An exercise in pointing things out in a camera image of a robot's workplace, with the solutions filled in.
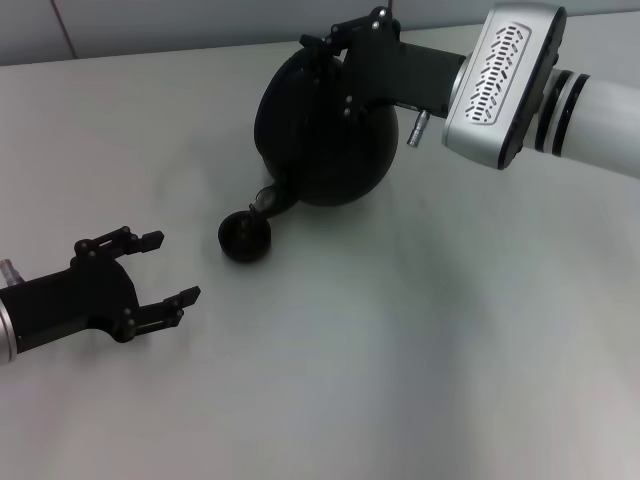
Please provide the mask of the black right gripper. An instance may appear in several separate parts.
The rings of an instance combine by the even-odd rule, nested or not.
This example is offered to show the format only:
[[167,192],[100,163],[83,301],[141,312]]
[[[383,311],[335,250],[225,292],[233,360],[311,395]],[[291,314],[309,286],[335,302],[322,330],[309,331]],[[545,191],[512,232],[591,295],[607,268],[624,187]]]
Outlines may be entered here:
[[[359,115],[387,105],[444,118],[466,60],[460,54],[402,42],[390,6],[333,24],[324,37],[303,34],[299,43],[327,53],[311,57],[311,121],[358,121]],[[336,56],[346,49],[343,62]]]

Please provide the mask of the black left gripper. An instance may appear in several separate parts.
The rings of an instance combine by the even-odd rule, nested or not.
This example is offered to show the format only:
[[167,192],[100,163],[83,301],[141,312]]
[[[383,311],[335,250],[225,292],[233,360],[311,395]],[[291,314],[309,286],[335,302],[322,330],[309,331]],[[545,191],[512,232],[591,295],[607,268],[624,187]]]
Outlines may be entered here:
[[13,361],[83,330],[99,330],[119,343],[177,327],[200,296],[198,286],[161,302],[139,306],[133,282],[117,259],[157,250],[161,231],[141,236],[128,226],[74,245],[70,266],[24,280],[9,260],[1,262],[1,359]]

